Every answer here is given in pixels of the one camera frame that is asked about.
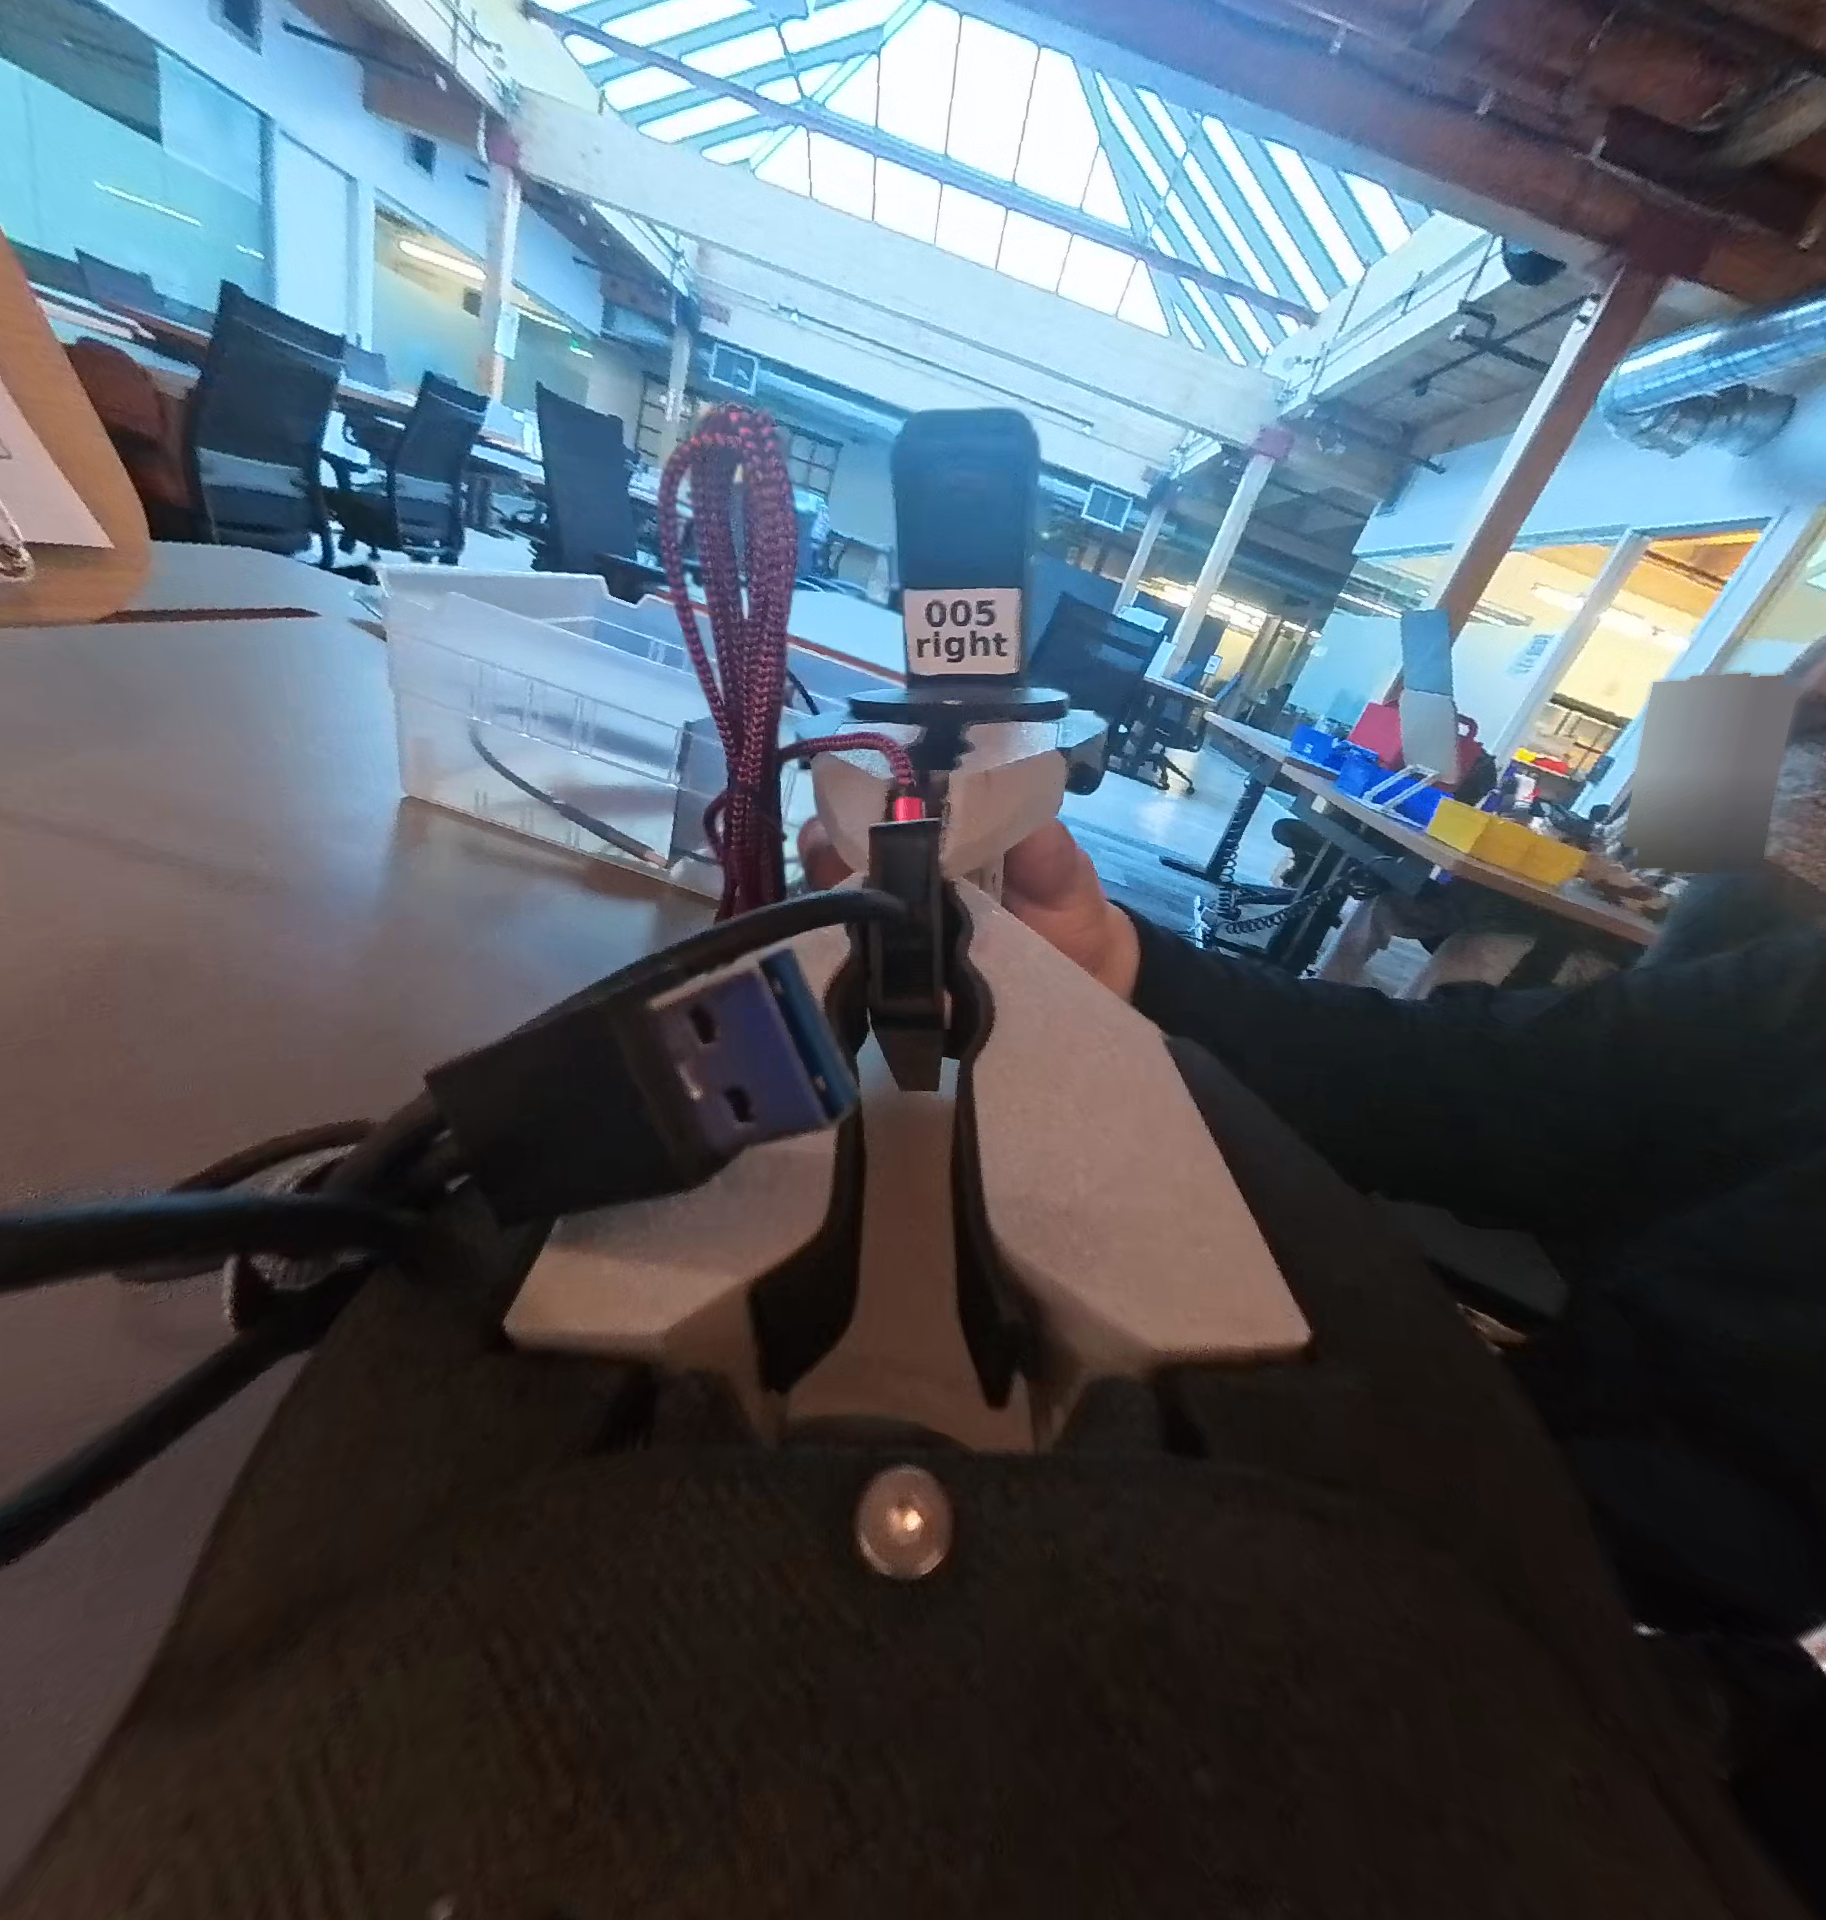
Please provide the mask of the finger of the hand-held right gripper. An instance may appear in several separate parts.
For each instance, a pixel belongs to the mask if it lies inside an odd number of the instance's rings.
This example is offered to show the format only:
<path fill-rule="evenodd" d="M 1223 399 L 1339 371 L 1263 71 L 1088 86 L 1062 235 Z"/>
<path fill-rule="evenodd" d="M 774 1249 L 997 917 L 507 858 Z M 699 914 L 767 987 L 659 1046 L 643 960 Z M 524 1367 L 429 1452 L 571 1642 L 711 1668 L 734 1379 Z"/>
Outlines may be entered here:
<path fill-rule="evenodd" d="M 1005 856 L 1106 778 L 1107 739 L 1097 716 L 971 724 L 943 783 L 943 881 L 998 895 Z"/>
<path fill-rule="evenodd" d="M 809 889 L 865 886 L 870 836 L 914 780 L 899 742 L 832 742 L 809 757 Z"/>

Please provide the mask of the yellow plastic bin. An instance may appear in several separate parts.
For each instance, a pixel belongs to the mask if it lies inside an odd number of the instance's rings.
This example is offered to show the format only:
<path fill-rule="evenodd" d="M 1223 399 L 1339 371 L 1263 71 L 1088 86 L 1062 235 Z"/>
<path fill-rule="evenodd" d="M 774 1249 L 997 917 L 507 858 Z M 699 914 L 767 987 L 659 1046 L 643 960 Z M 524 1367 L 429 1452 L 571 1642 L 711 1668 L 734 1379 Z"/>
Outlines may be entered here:
<path fill-rule="evenodd" d="M 1424 832 L 1454 853 L 1546 889 L 1563 888 L 1586 870 L 1582 849 L 1454 799 L 1437 799 Z"/>

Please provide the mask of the person's black clothing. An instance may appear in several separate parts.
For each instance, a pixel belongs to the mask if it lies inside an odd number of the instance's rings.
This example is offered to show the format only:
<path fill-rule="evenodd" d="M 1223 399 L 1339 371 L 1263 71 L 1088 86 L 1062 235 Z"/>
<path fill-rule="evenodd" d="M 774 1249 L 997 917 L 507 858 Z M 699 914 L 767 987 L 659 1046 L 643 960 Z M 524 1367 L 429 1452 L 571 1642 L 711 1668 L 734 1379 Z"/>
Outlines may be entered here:
<path fill-rule="evenodd" d="M 1826 1259 L 1363 1192 L 1157 1030 L 1309 1324 L 1301 1384 L 1180 1367 L 1180 1441 L 1456 1535 L 1600 1712 L 1656 1716 L 1736 1912 L 1826 1917 Z"/>

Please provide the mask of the blue plastic bin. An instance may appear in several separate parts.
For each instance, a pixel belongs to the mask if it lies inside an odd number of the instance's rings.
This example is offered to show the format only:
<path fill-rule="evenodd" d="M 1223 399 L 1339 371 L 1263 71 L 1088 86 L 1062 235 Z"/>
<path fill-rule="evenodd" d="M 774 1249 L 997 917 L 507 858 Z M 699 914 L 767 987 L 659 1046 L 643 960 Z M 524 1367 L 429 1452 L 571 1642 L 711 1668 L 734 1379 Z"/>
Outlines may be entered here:
<path fill-rule="evenodd" d="M 1398 770 L 1388 770 L 1378 753 L 1308 724 L 1289 734 L 1288 762 L 1329 778 L 1355 799 L 1368 799 L 1398 778 Z"/>

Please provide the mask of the office desk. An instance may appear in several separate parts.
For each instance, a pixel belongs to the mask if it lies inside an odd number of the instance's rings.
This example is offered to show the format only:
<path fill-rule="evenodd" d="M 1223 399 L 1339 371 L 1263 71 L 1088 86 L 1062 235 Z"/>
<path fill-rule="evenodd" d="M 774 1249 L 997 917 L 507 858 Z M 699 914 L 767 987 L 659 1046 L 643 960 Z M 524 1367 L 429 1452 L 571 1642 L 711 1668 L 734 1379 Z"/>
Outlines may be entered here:
<path fill-rule="evenodd" d="M 1237 846 L 1258 804 L 1276 783 L 1293 791 L 1289 813 L 1318 845 L 1304 884 L 1260 919 L 1275 933 L 1264 947 L 1275 966 L 1289 973 L 1309 972 L 1327 933 L 1336 925 L 1336 900 L 1345 892 L 1365 886 L 1410 899 L 1424 881 L 1439 876 L 1514 900 L 1538 921 L 1549 925 L 1542 936 L 1546 960 L 1582 947 L 1623 957 L 1646 950 L 1656 940 L 1658 927 L 1650 917 L 1603 899 L 1582 876 L 1551 889 L 1488 868 L 1432 841 L 1428 826 L 1408 822 L 1395 806 L 1347 798 L 1329 778 L 1293 765 L 1285 739 L 1216 715 L 1209 715 L 1206 729 L 1227 747 L 1250 780 L 1212 849 L 1212 860 L 1200 874 L 1229 884 Z"/>

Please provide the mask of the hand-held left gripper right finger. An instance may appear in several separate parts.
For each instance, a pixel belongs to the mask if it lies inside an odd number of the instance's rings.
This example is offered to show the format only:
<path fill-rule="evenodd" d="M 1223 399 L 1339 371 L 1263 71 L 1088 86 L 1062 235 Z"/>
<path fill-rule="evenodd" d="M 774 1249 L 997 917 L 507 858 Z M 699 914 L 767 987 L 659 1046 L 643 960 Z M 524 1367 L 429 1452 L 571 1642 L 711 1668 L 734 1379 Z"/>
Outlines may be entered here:
<path fill-rule="evenodd" d="M 1303 1357 L 1309 1324 L 1159 1030 L 949 899 L 957 1324 L 983 1399 Z"/>

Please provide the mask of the person's right forearm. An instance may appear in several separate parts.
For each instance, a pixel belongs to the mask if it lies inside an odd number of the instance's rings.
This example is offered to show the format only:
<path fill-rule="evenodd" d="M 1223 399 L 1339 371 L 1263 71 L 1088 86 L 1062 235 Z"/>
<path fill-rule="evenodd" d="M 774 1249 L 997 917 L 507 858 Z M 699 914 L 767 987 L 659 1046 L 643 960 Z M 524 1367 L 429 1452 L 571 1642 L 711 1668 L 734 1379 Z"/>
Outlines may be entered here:
<path fill-rule="evenodd" d="M 1347 1184 L 1496 1230 L 1826 1259 L 1826 928 L 1395 1002 L 1139 934 L 1134 1006 Z"/>

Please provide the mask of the black office chair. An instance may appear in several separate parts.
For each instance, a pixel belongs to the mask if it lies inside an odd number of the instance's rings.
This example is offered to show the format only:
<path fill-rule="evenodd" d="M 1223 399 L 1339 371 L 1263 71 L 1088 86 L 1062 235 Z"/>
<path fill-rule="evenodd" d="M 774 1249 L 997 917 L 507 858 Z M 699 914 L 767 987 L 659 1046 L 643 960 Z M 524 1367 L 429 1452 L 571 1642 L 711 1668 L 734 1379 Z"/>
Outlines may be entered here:
<path fill-rule="evenodd" d="M 1070 791 L 1093 794 L 1106 774 L 1168 791 L 1194 789 L 1174 763 L 1196 742 L 1205 708 L 1182 684 L 1155 675 L 1166 630 L 1109 607 L 1061 595 L 1046 613 L 1030 654 L 1032 684 L 1066 697 L 1061 722 L 1070 757 Z"/>
<path fill-rule="evenodd" d="M 382 547 L 417 565 L 463 557 L 464 476 L 489 399 L 447 375 L 419 375 L 414 408 L 388 457 Z"/>
<path fill-rule="evenodd" d="M 332 571 L 321 466 L 345 358 L 345 336 L 221 285 L 183 416 L 192 540 Z"/>
<path fill-rule="evenodd" d="M 599 580 L 623 602 L 662 596 L 659 565 L 640 556 L 632 457 L 621 421 L 536 389 L 543 476 L 536 571 Z"/>

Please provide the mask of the clear plastic bin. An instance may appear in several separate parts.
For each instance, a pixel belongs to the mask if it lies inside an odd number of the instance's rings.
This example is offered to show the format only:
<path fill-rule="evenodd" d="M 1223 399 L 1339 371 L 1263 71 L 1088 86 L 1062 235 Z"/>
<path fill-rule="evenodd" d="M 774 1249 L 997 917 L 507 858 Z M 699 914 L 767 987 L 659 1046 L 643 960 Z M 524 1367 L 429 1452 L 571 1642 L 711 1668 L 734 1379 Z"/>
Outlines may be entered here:
<path fill-rule="evenodd" d="M 717 900 L 726 768 L 665 600 L 435 565 L 384 567 L 372 600 L 407 801 Z"/>

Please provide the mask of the person's right hand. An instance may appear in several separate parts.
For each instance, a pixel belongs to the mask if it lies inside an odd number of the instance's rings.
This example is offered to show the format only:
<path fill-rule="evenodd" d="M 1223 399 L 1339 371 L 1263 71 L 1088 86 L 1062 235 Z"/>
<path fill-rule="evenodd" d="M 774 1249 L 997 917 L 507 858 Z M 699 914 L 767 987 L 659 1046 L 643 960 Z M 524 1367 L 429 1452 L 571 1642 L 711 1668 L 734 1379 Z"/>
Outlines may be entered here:
<path fill-rule="evenodd" d="M 1090 856 L 1048 820 L 1005 856 L 1002 906 L 1121 1002 L 1139 978 L 1139 927 L 1104 889 Z"/>

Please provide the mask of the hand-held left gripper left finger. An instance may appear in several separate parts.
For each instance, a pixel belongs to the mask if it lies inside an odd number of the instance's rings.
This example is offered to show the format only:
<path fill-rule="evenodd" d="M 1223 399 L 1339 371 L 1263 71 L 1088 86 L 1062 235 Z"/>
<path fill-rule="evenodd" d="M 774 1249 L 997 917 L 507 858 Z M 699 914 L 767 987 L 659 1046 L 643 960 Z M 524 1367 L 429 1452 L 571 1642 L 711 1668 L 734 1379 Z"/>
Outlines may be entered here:
<path fill-rule="evenodd" d="M 562 1218 L 512 1301 L 521 1348 L 796 1386 L 850 1330 L 867 1175 L 857 1067 L 832 1021 L 847 936 L 799 936 L 648 1003 L 696 1188 Z"/>

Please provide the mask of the wooden board with paper sheet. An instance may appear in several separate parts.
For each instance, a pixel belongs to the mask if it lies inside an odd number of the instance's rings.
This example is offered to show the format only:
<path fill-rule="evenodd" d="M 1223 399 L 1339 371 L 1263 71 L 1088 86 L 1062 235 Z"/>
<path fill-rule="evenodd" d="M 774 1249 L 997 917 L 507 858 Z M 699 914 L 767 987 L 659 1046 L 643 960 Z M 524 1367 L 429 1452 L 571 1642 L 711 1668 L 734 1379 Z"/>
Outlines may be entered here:
<path fill-rule="evenodd" d="M 147 577 L 138 497 L 0 230 L 0 630 L 101 622 Z"/>

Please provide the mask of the silver air duct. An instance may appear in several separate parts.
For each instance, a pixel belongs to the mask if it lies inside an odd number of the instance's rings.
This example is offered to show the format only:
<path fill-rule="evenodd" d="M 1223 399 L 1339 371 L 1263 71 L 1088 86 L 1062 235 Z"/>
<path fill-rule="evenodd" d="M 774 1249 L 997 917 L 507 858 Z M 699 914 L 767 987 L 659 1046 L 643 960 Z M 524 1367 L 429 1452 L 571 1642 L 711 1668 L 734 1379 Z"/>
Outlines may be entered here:
<path fill-rule="evenodd" d="M 1632 352 L 1600 389 L 1597 415 L 1626 445 L 1679 460 L 1751 457 L 1796 411 L 1790 379 L 1826 365 L 1826 291 L 1702 324 Z"/>

